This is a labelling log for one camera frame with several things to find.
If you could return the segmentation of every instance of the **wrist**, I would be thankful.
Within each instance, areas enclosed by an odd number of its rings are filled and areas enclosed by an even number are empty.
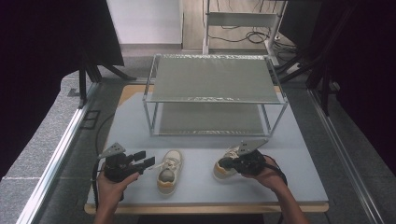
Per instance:
[[[95,216],[95,224],[102,224],[102,223],[113,223],[114,213],[116,212],[116,208],[99,205],[96,216]]]

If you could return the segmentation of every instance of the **finger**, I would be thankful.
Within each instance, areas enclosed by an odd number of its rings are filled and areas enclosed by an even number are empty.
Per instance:
[[[139,176],[140,176],[140,174],[138,172],[136,172],[136,173],[126,177],[121,183],[126,187],[129,184],[131,184],[132,182],[136,181]]]

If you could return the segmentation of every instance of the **wooden floor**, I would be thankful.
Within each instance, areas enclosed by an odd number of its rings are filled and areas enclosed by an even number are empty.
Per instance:
[[[243,13],[276,13],[280,10],[279,1],[262,1],[262,0],[212,0],[210,1],[210,11],[220,12],[243,12]],[[183,21],[183,49],[200,49],[204,41],[204,15],[206,0],[183,0],[184,21]],[[263,43],[253,44],[249,40],[234,42],[246,38],[248,32],[257,31],[268,34],[268,29],[264,27],[232,27],[211,26],[209,36],[219,37],[209,38],[210,49],[265,49]],[[257,36],[251,37],[251,40],[257,42],[261,39]]]

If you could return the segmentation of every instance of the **white sneaker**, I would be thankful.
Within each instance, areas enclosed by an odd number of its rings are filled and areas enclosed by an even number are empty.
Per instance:
[[[237,154],[238,149],[239,149],[239,146],[229,147],[227,152],[224,154],[224,156],[222,158],[233,158],[233,159],[238,158],[239,157]],[[213,168],[213,175],[216,179],[219,179],[219,180],[228,178],[232,175],[235,175],[236,173],[237,172],[234,168],[226,169],[226,168],[221,167],[219,165],[219,161],[216,161],[215,167]]]
[[[157,177],[158,190],[163,195],[170,195],[175,191],[177,178],[183,164],[183,157],[178,150],[170,150],[163,157],[160,173]]]

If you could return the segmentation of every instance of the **black curtain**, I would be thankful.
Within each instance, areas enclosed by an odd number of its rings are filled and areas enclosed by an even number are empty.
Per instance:
[[[106,0],[1,0],[0,176],[18,158],[81,55],[123,65]]]
[[[394,174],[395,28],[394,1],[360,1],[329,62],[341,87],[337,99]]]

